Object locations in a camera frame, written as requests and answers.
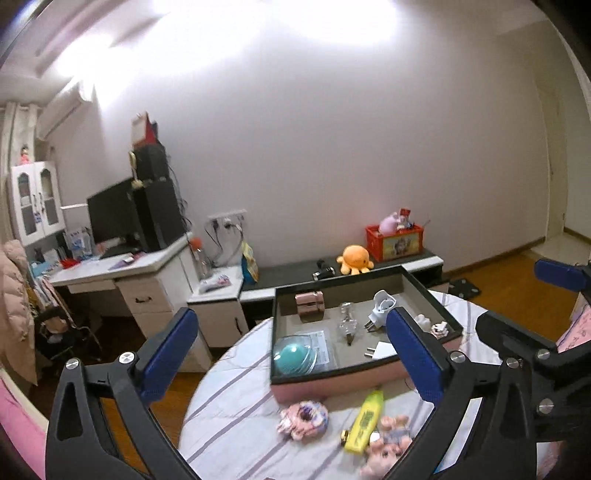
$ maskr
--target yellow bottle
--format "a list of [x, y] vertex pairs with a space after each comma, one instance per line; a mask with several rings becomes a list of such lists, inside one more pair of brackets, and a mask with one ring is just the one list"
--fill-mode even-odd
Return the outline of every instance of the yellow bottle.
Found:
[[363, 454], [369, 445], [369, 436], [378, 424], [383, 405], [384, 392], [381, 390], [375, 390], [367, 396], [349, 432], [345, 442], [345, 450], [350, 453]]

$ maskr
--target air conditioner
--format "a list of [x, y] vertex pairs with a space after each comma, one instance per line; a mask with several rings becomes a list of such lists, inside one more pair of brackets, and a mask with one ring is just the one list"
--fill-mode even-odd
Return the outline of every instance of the air conditioner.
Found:
[[68, 83], [37, 118], [37, 138], [45, 140], [78, 108], [91, 103], [93, 90], [93, 83], [87, 80], [72, 80]]

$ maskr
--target red crate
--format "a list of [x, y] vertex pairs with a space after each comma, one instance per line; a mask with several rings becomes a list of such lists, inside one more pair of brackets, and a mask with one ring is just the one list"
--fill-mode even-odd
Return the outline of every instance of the red crate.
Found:
[[379, 225], [370, 225], [365, 227], [367, 249], [378, 262], [417, 255], [423, 251], [423, 232], [423, 227], [415, 224], [393, 235], [382, 235]]

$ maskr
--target white wall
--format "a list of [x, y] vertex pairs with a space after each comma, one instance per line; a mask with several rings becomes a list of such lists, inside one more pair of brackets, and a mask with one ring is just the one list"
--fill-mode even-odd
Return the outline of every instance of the white wall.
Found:
[[560, 97], [569, 184], [565, 226], [591, 237], [591, 122], [573, 65], [549, 21], [519, 29], [510, 39], [526, 52], [538, 81]]
[[426, 246], [447, 269], [543, 236], [547, 157], [530, 72], [473, 19], [413, 3], [360, 30], [359, 12], [306, 17], [318, 25], [302, 15], [307, 36], [261, 3], [247, 28], [170, 14], [111, 49], [118, 68], [98, 75], [98, 103], [52, 136], [63, 203], [129, 174], [131, 119], [147, 110], [191, 219], [246, 209], [259, 265], [336, 255], [400, 207], [431, 220]]

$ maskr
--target pink plush toy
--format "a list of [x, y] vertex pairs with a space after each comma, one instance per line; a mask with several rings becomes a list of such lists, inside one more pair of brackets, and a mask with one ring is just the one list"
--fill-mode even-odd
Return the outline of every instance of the pink plush toy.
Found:
[[388, 215], [384, 220], [379, 223], [379, 233], [382, 235], [393, 235], [398, 230], [412, 227], [412, 223], [408, 220], [410, 210], [401, 209], [400, 213], [394, 212], [392, 215]]
[[361, 474], [375, 480], [383, 478], [412, 443], [407, 429], [408, 417], [382, 417], [380, 438], [366, 449], [368, 460]]
[[329, 412], [322, 403], [302, 401], [281, 410], [279, 433], [290, 435], [294, 440], [314, 437], [324, 433], [329, 424]]

